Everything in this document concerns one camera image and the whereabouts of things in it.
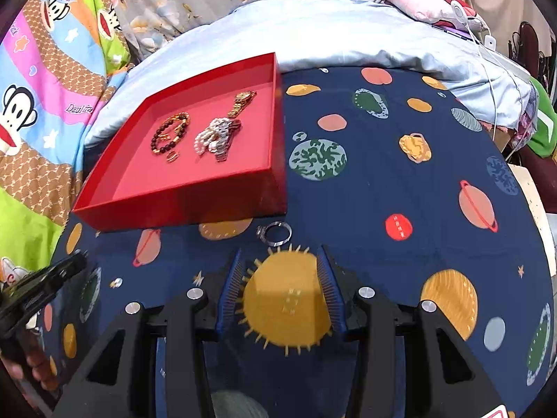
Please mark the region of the person's left hand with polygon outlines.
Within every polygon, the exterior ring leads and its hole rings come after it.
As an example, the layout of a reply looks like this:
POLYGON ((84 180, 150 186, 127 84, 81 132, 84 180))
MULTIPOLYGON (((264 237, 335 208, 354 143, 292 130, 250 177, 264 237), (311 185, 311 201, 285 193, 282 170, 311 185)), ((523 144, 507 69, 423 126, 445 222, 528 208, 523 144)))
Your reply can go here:
MULTIPOLYGON (((32 331, 26 330, 19 339, 23 342, 25 362, 31 369, 32 377, 41 384, 44 390, 48 390, 48 392, 57 390, 57 376, 53 373, 37 336, 32 331)), ((1 361, 13 380, 21 381, 26 378, 23 366, 12 356, 6 356, 4 351, 1 351, 1 361)))

